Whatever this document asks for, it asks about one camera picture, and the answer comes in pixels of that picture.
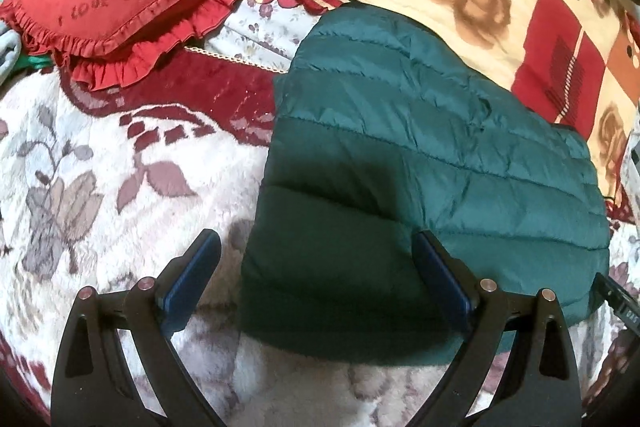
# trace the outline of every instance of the ruffled trim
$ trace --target ruffled trim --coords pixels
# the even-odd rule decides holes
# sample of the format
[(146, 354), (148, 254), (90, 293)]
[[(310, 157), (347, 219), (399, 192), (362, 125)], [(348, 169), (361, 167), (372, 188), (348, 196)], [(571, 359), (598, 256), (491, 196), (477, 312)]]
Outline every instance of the ruffled trim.
[(204, 0), (186, 18), (157, 38), (126, 44), (117, 50), (118, 58), (71, 57), (71, 79), (84, 82), (91, 90), (136, 83), (155, 67), (158, 59), (192, 37), (200, 38), (219, 26), (231, 13), (237, 0)]
[(81, 39), (60, 35), (41, 26), (33, 20), (20, 0), (4, 0), (2, 12), (8, 12), (10, 26), (23, 33), (23, 43), (30, 54), (62, 52), (64, 55), (79, 57), (105, 56), (116, 50), (141, 28), (152, 22), (158, 14), (162, 14), (180, 0), (156, 0), (138, 15), (131, 18), (107, 39)]

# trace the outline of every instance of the teal puffer jacket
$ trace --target teal puffer jacket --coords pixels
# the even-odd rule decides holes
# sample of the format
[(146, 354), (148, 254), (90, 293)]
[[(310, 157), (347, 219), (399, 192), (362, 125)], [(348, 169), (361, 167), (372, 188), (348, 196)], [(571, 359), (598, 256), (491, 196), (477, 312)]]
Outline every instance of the teal puffer jacket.
[[(387, 10), (324, 15), (274, 81), (276, 122), (242, 263), (241, 326), (308, 355), (449, 362), (411, 258), (432, 230), (479, 278), (593, 311), (609, 229), (584, 140)], [(508, 348), (511, 337), (503, 339)]]

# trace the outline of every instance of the red ruffle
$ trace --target red ruffle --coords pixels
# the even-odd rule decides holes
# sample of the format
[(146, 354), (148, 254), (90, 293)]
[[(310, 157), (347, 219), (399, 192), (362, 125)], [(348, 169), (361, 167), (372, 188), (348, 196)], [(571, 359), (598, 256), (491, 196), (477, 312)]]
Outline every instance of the red ruffle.
[[(188, 6), (193, 0), (164, 0), (164, 6)], [(19, 5), (19, 0), (5, 0), (0, 7), (9, 26), (22, 32), (25, 48), (31, 54), (51, 53), (58, 65), (69, 65), (73, 80), (85, 82), (90, 89), (104, 89), (114, 85), (128, 86), (141, 80), (155, 66), (162, 54), (194, 36), (201, 37), (216, 28), (231, 12), (236, 0), (198, 0), (198, 5), (185, 16), (183, 10), (170, 14), (180, 18), (167, 31), (153, 35), (149, 26), (157, 28), (158, 18), (151, 10), (127, 22), (119, 31), (118, 39), (91, 41), (59, 36), (42, 28), (30, 19)], [(161, 18), (166, 21), (165, 13)], [(114, 45), (122, 39), (120, 45)]]

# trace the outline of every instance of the black object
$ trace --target black object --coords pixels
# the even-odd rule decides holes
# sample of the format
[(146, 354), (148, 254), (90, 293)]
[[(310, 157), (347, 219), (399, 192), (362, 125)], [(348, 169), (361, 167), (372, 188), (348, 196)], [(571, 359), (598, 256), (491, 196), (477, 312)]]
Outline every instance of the black object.
[[(478, 280), (430, 232), (415, 235), (412, 250), (415, 267), (431, 296), (465, 340), (408, 427), (613, 425), (598, 422), (604, 418), (601, 411), (620, 407), (616, 397), (607, 398), (605, 393), (600, 407), (582, 410), (574, 352), (553, 291), (518, 295), (500, 290), (491, 279)], [(118, 293), (98, 295), (91, 287), (79, 291), (56, 362), (52, 427), (225, 426), (170, 342), (171, 334), (187, 324), (218, 265), (220, 251), (218, 235), (204, 230), (157, 279), (145, 277), (129, 291)], [(595, 287), (617, 311), (637, 311), (632, 299), (625, 298), (626, 292), (611, 286), (606, 278), (597, 278)], [(131, 331), (166, 417), (142, 405), (116, 328)], [(516, 331), (515, 340), (491, 405), (466, 416), (491, 367), (502, 333), (512, 330)], [(640, 371), (640, 355), (634, 356), (628, 375), (631, 365), (633, 371)], [(622, 376), (619, 380), (618, 389), (638, 385), (637, 378)]]

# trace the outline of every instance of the light blue fabric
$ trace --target light blue fabric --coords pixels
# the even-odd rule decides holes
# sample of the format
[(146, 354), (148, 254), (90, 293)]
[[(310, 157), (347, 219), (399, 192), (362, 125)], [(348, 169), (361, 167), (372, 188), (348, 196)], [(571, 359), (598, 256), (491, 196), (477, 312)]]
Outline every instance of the light blue fabric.
[(22, 43), (18, 32), (9, 29), (4, 21), (0, 21), (0, 84), (12, 72), (20, 57), (21, 49)]

